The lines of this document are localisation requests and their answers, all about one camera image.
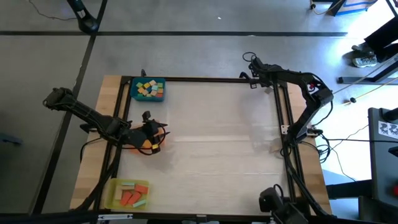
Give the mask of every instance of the white tabletop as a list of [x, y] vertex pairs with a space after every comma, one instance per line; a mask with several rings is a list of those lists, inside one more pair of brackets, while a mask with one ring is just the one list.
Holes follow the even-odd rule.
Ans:
[[258, 197], [274, 184], [287, 190], [274, 94], [247, 83], [167, 82], [162, 103], [131, 101], [128, 120], [169, 124], [152, 156], [122, 152], [118, 178], [150, 183], [145, 212], [266, 215]]

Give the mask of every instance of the wooden table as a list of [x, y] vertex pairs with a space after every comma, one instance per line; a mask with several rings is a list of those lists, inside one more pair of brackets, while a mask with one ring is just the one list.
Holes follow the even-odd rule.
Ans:
[[[96, 111], [100, 112], [101, 114], [113, 115], [121, 79], [121, 76], [105, 76], [96, 104]], [[302, 98], [301, 91], [297, 86], [289, 85], [288, 88], [292, 114], [294, 120], [296, 120], [305, 109], [305, 102]], [[128, 90], [125, 88], [123, 91], [122, 102], [120, 104], [121, 107], [119, 110], [119, 117], [123, 115], [125, 105], [124, 102], [126, 101], [127, 97]], [[282, 105], [284, 105], [284, 99], [282, 96], [281, 102]], [[282, 111], [285, 120], [287, 120], [287, 112], [284, 107], [282, 107]], [[98, 134], [90, 133], [88, 136], [88, 141], [95, 138], [98, 138]], [[306, 141], [315, 144], [315, 140], [312, 138], [307, 138]], [[75, 191], [70, 203], [70, 208], [76, 208], [79, 206], [97, 184], [101, 173], [101, 167], [103, 165], [105, 148], [105, 141], [98, 141], [86, 146], [76, 180]], [[303, 144], [299, 144], [298, 148], [300, 151], [303, 174], [307, 188], [314, 196], [316, 201], [322, 206], [322, 208], [326, 212], [331, 213], [318, 153], [310, 146]], [[103, 208], [103, 199], [104, 197], [101, 198], [100, 208]]]

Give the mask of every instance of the gray floor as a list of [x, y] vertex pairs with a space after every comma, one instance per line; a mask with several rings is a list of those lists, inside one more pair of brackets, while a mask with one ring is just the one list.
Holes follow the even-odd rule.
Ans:
[[[62, 18], [72, 16], [66, 1], [33, 0], [41, 12]], [[75, 21], [57, 21], [36, 13], [26, 0], [0, 0], [0, 30], [78, 30]], [[85, 1], [93, 15], [100, 0]], [[320, 4], [322, 11], [328, 5]], [[108, 1], [102, 31], [263, 31], [263, 32], [347, 32], [346, 37], [214, 37], [214, 36], [142, 36], [97, 37], [78, 99], [94, 107], [104, 75], [148, 75], [186, 77], [237, 77], [247, 71], [241, 58], [254, 51], [267, 63], [284, 68], [313, 72], [332, 90], [344, 85], [337, 77], [361, 77], [375, 68], [359, 69], [350, 65], [350, 48], [392, 17], [385, 1], [379, 1], [366, 13], [333, 17], [316, 16], [308, 1]], [[72, 87], [78, 75], [89, 37], [0, 36], [0, 133], [24, 140], [14, 147], [0, 143], [0, 213], [28, 212], [37, 193], [44, 167], [63, 113], [50, 111], [41, 101], [52, 87]], [[358, 96], [375, 86], [354, 86], [336, 95], [335, 102]], [[384, 88], [394, 91], [394, 87]], [[344, 125], [339, 116], [352, 118], [362, 106], [340, 107], [322, 126], [331, 135]], [[316, 117], [327, 113], [327, 108]], [[362, 120], [345, 131], [350, 134]], [[49, 190], [44, 212], [68, 209], [79, 169], [78, 153], [86, 135], [72, 118], [60, 160]], [[352, 145], [339, 146], [341, 151]], [[342, 152], [344, 163], [352, 154]], [[366, 170], [369, 160], [362, 161]], [[324, 167], [339, 172], [335, 159]], [[350, 175], [362, 179], [366, 171], [348, 168]]]

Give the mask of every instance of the orange object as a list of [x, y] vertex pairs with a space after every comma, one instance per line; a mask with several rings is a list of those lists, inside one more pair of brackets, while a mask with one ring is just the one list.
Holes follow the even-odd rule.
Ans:
[[136, 192], [140, 192], [143, 194], [148, 194], [148, 188], [139, 184], [136, 184], [136, 187], [134, 189]]
[[127, 202], [129, 201], [131, 196], [132, 196], [132, 193], [130, 191], [124, 191], [122, 200], [120, 200], [120, 204], [123, 206], [127, 205]]
[[129, 199], [129, 201], [127, 202], [128, 205], [133, 205], [134, 203], [136, 203], [138, 201], [138, 199], [141, 197], [141, 194], [138, 192], [135, 192], [131, 198]]

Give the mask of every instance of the blue tray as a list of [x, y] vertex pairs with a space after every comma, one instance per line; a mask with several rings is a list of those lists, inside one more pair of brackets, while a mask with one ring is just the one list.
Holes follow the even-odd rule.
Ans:
[[[138, 88], [136, 86], [137, 83], [141, 82], [142, 84], [145, 84], [152, 80], [155, 80], [156, 83], [163, 83], [163, 97], [138, 96]], [[165, 94], [166, 94], [166, 80], [164, 78], [137, 77], [132, 80], [130, 96], [133, 97], [137, 101], [163, 102]]]

